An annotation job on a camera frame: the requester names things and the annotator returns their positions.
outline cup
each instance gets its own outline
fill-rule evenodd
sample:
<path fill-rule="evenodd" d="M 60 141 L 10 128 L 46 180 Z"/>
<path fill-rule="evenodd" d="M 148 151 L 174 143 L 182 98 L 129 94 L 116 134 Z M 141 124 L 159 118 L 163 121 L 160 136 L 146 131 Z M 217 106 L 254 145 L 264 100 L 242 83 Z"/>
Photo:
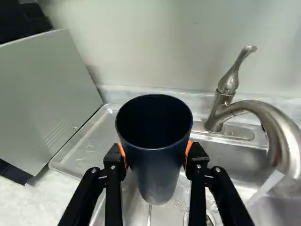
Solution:
<path fill-rule="evenodd" d="M 181 100 L 162 94 L 139 96 L 116 116 L 116 130 L 141 196 L 153 205 L 173 196 L 192 128 Z"/>

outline white countertop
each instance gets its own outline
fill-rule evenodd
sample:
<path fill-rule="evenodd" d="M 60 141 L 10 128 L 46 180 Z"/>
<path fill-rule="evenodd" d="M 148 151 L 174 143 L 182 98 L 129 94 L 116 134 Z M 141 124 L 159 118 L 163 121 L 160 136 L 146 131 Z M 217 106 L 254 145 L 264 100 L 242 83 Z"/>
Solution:
<path fill-rule="evenodd" d="M 0 226 L 56 226 L 78 185 L 47 168 L 25 186 L 0 177 Z"/>

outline faucet spout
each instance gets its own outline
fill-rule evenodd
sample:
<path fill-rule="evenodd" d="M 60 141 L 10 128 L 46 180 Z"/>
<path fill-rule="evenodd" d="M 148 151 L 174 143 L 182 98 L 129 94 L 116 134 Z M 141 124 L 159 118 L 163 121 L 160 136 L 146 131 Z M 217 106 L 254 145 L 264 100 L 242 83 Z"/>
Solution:
<path fill-rule="evenodd" d="M 205 127 L 209 131 L 219 128 L 226 120 L 251 112 L 263 124 L 268 139 L 267 157 L 280 172 L 293 179 L 301 178 L 301 130 L 298 125 L 279 109 L 262 101 L 244 100 L 218 107 Z"/>

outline wall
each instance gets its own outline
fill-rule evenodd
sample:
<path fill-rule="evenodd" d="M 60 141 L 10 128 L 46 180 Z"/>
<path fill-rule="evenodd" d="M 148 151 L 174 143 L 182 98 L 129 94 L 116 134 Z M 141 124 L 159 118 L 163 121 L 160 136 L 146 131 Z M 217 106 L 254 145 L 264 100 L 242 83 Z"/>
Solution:
<path fill-rule="evenodd" d="M 244 45 L 239 92 L 301 96 L 299 0 L 40 0 L 94 81 L 215 90 Z"/>

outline sink basin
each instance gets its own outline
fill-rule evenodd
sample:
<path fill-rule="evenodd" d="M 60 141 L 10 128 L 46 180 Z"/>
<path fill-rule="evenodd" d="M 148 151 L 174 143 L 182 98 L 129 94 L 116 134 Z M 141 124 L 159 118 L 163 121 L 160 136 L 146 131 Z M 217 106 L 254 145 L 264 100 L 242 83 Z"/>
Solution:
<path fill-rule="evenodd" d="M 192 142 L 199 142 L 210 157 L 208 167 L 221 166 L 230 175 L 241 199 L 246 202 L 273 171 L 266 151 L 247 146 L 229 145 L 203 139 L 192 134 Z M 172 199 L 162 206 L 151 206 L 140 196 L 135 179 L 129 170 L 122 183 L 123 219 L 125 226 L 187 226 L 190 202 L 190 181 L 183 169 Z M 206 190 L 207 225 L 222 226 L 215 201 Z M 99 200 L 90 225 L 104 226 L 104 200 Z M 297 226 L 301 222 L 301 200 L 284 198 L 273 192 L 247 207 L 257 226 Z"/>

